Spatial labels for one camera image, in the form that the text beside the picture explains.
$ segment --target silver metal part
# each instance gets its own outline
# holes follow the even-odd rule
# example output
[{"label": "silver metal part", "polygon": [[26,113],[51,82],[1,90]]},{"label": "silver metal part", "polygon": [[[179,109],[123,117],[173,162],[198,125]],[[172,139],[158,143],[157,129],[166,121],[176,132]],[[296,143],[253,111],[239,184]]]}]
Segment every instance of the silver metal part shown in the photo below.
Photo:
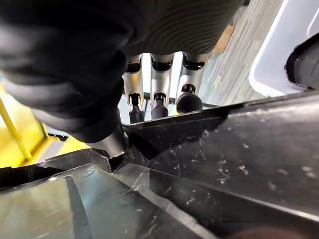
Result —
[{"label": "silver metal part", "polygon": [[154,97],[156,93],[163,93],[165,94],[165,102],[164,106],[168,106],[169,102],[169,90],[170,90],[170,77],[171,77],[171,70],[170,67],[168,70],[157,70],[153,67],[153,62],[160,62],[160,63],[170,63],[172,65],[174,54],[170,55],[151,55],[152,64],[151,64],[151,106],[154,107]]},{"label": "silver metal part", "polygon": [[96,143],[87,143],[88,146],[104,150],[112,158],[125,153],[129,147],[129,138],[118,125],[114,131],[105,139]]},{"label": "silver metal part", "polygon": [[[129,64],[139,64],[140,68],[136,72],[125,72],[123,74],[124,89],[127,103],[131,108],[130,94],[138,93],[140,96],[144,95],[143,92],[143,78],[142,78],[142,57],[141,55],[134,56],[128,59]],[[143,97],[140,97],[141,105],[143,105]]]},{"label": "silver metal part", "polygon": [[[183,63],[180,70],[180,77],[178,81],[176,99],[183,94],[182,88],[184,85],[193,85],[195,86],[195,94],[198,95],[201,79],[203,77],[204,69],[206,66],[209,53],[202,55],[195,55],[190,53],[184,53]],[[185,60],[191,61],[193,63],[204,63],[205,65],[199,68],[198,70],[188,69],[185,67]]]}]

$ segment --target gray floor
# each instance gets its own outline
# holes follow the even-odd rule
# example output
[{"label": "gray floor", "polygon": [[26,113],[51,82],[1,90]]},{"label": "gray floor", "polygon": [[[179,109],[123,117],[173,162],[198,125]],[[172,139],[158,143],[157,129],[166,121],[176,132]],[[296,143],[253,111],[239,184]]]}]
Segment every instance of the gray floor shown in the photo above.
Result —
[{"label": "gray floor", "polygon": [[262,99],[248,82],[251,65],[283,0],[251,0],[234,17],[234,33],[224,54],[208,60],[199,96],[214,105]]}]

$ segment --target white container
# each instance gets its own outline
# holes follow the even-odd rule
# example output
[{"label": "white container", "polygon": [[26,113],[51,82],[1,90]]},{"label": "white container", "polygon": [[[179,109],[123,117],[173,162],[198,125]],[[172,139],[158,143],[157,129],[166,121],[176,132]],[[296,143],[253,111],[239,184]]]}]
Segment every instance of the white container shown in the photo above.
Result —
[{"label": "white container", "polygon": [[276,97],[302,92],[285,70],[294,49],[319,32],[319,0],[284,0],[249,74],[252,88]]}]

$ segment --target yellow pole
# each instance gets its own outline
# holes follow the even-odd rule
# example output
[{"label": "yellow pole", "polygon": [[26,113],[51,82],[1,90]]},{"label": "yellow pole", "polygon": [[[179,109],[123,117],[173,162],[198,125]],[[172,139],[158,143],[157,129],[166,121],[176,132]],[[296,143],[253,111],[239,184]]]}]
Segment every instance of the yellow pole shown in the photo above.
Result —
[{"label": "yellow pole", "polygon": [[24,145],[24,143],[22,141],[22,137],[19,134],[19,132],[16,130],[16,128],[14,127],[14,124],[12,123],[10,116],[9,116],[8,112],[6,111],[4,104],[3,104],[3,101],[1,99],[0,99],[0,115],[2,116],[2,119],[3,119],[7,129],[9,130],[9,132],[12,134],[15,141],[19,145],[19,148],[20,148],[21,152],[23,153],[25,159],[27,159],[27,160],[31,159],[32,158],[31,152]]}]

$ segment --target robotic hand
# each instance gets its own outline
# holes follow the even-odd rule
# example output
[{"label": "robotic hand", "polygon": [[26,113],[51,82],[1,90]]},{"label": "robotic hand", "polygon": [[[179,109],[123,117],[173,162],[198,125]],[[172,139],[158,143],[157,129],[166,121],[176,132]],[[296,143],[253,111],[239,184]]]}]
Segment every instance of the robotic hand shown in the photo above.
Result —
[{"label": "robotic hand", "polygon": [[184,52],[177,110],[201,109],[197,93],[208,53],[241,3],[1,1],[4,87],[42,122],[116,157],[128,147],[117,109],[124,86],[131,122],[144,120],[140,55],[152,57],[153,119],[168,114],[177,51]]}]

